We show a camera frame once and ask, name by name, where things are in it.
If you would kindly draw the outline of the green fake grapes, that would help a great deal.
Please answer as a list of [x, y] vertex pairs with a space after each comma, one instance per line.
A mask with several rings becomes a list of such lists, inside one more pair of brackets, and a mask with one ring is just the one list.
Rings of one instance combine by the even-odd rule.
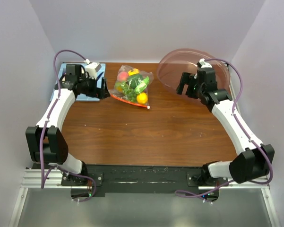
[[134, 92], [134, 89], [132, 89], [129, 86], [123, 86], [122, 92], [124, 94], [123, 98], [127, 101], [136, 103], [137, 102], [137, 94]]

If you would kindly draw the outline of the large clear plastic bowl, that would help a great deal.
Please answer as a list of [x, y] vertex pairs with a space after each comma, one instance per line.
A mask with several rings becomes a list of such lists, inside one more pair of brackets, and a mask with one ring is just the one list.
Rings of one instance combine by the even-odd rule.
[[[157, 78], [163, 84], [163, 86], [175, 96], [181, 97], [182, 99], [195, 105], [201, 105], [200, 100], [188, 98], [185, 95], [188, 87], [187, 85], [184, 87], [181, 95], [176, 93], [176, 88], [179, 85], [183, 72], [192, 74], [197, 72], [197, 62], [202, 58], [214, 59], [215, 56], [204, 51], [190, 48], [182, 48], [171, 51], [159, 62], [156, 72]], [[210, 61], [209, 63], [215, 70], [218, 88], [224, 88], [230, 92], [230, 73], [226, 64], [220, 61]]]

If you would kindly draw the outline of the clear zip top bag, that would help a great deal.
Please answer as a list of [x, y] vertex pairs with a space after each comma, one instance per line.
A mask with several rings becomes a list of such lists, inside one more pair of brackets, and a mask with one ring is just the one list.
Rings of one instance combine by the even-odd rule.
[[151, 72], [122, 65], [114, 87], [109, 90], [109, 93], [118, 101], [150, 109], [148, 91], [153, 79]]

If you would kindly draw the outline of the green fake bell pepper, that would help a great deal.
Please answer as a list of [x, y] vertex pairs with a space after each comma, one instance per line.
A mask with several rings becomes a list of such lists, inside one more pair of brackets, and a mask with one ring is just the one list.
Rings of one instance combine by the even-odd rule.
[[135, 74], [128, 77], [128, 85], [135, 89], [137, 85], [143, 80], [143, 77], [141, 74]]

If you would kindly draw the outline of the yellow fake lemon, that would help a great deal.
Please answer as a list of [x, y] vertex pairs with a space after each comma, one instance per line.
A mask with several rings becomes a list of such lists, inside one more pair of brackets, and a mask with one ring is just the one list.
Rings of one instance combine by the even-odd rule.
[[148, 102], [148, 95], [145, 92], [142, 92], [136, 97], [137, 103], [140, 105], [145, 105]]

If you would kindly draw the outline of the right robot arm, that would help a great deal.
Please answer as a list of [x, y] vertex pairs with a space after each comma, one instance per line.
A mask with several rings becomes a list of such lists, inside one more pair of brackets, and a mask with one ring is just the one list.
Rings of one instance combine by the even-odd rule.
[[222, 177], [244, 183], [272, 175], [274, 148], [270, 144], [263, 144], [254, 135], [234, 107], [228, 91], [217, 87], [215, 70], [199, 68], [196, 74], [183, 72], [176, 89], [177, 94], [182, 94], [185, 87], [185, 95], [200, 100], [221, 123], [237, 153], [232, 161], [216, 161], [203, 165], [202, 183], [211, 186]]

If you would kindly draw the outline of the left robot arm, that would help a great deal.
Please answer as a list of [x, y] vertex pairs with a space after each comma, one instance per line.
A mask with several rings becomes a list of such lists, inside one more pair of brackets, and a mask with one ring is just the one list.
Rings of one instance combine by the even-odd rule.
[[26, 141], [31, 160], [40, 164], [63, 169], [66, 180], [75, 185], [91, 183], [86, 164], [73, 157], [62, 127], [67, 113], [79, 96], [101, 100], [110, 96], [105, 66], [101, 63], [62, 64], [58, 73], [59, 82], [55, 85], [51, 102], [35, 126], [26, 129]]

